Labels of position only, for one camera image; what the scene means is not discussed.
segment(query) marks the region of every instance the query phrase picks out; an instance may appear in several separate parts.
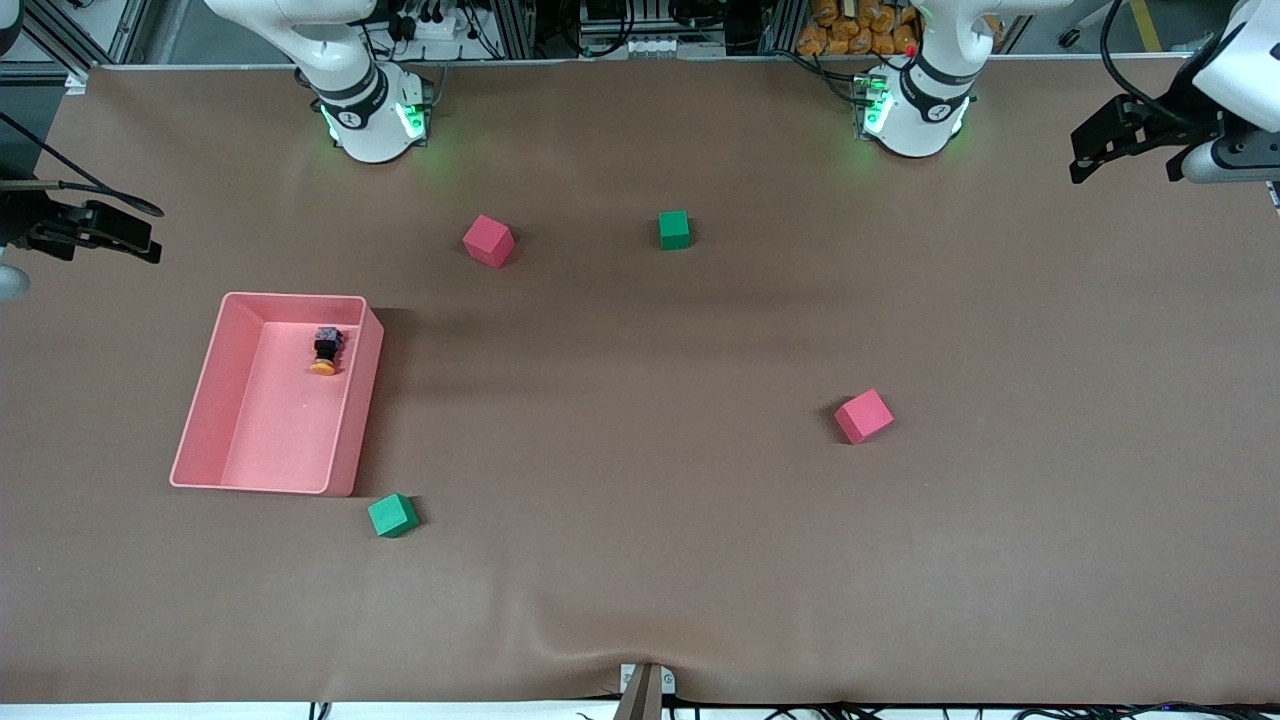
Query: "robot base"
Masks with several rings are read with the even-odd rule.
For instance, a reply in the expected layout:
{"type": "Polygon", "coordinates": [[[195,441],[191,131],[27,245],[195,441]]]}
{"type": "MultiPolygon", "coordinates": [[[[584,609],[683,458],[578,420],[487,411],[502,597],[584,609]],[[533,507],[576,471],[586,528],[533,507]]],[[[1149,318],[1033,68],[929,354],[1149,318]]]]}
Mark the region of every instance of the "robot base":
{"type": "Polygon", "coordinates": [[[859,138],[876,140],[891,152],[927,158],[960,132],[969,100],[955,111],[947,105],[938,106],[946,113],[945,119],[929,122],[906,101],[901,76],[897,68],[886,64],[854,78],[854,97],[865,100],[854,108],[854,127],[859,138]]]}
{"type": "Polygon", "coordinates": [[[387,100],[365,127],[344,127],[324,113],[334,145],[361,163],[387,163],[415,145],[426,145],[431,124],[431,83],[394,63],[378,67],[387,74],[387,100]]]}

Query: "brown table surface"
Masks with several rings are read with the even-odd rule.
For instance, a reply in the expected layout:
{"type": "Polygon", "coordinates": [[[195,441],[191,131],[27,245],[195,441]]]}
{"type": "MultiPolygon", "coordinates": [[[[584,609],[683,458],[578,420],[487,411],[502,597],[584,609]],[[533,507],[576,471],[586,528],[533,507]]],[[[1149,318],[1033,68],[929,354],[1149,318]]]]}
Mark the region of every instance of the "brown table surface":
{"type": "Polygon", "coordinates": [[[1094,63],[979,88],[905,161],[790,64],[466,68],[367,167],[285,72],[93,73],[51,141],[168,210],[165,258],[5,255],[0,700],[573,697],[640,659],[701,701],[1280,700],[1265,190],[1162,154],[1073,187],[1094,63]],[[228,291],[378,309],[355,497],[169,487],[228,291]],[[899,420],[851,447],[868,387],[899,420]],[[374,537],[388,492],[426,527],[374,537]]]}

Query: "pink cube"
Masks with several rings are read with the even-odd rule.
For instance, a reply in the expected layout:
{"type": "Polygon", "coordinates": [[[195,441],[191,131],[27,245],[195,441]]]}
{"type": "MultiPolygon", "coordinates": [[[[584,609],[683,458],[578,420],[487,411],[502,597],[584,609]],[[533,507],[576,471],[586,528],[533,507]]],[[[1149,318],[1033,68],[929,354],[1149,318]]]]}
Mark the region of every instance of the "pink cube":
{"type": "Polygon", "coordinates": [[[849,436],[849,442],[858,445],[892,423],[893,414],[884,406],[879,393],[869,389],[841,405],[836,411],[836,421],[849,436]]]}
{"type": "Polygon", "coordinates": [[[500,268],[516,249],[516,238],[511,237],[511,228],[507,225],[480,215],[462,238],[462,245],[467,246],[467,254],[476,260],[490,268],[500,268]]]}

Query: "pink bin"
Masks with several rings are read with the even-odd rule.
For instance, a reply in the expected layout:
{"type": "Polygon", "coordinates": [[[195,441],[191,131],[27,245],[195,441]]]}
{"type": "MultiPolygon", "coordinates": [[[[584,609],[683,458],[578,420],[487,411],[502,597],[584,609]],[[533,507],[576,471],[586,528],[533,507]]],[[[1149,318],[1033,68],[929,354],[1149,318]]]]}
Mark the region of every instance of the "pink bin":
{"type": "Polygon", "coordinates": [[[169,483],[344,497],[356,483],[383,325],[364,297],[223,297],[169,483]],[[320,327],[338,373],[310,372],[320,327]]]}

